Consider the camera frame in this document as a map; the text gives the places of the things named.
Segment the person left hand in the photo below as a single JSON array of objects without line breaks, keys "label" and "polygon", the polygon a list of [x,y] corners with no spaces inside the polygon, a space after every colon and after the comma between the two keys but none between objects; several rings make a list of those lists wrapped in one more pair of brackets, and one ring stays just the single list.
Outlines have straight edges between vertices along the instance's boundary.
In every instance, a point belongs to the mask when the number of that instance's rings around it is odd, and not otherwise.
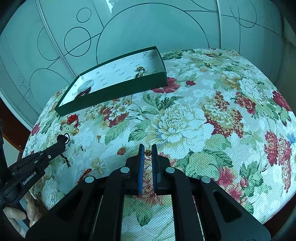
[{"label": "person left hand", "polygon": [[24,200],[27,204],[27,210],[25,212],[8,206],[3,209],[4,214],[6,215],[12,226],[23,238],[25,238],[27,231],[25,231],[17,221],[25,220],[26,218],[28,218],[30,221],[29,227],[32,227],[41,218],[41,213],[35,206],[34,198],[30,194],[30,192],[27,192],[25,194]]}]

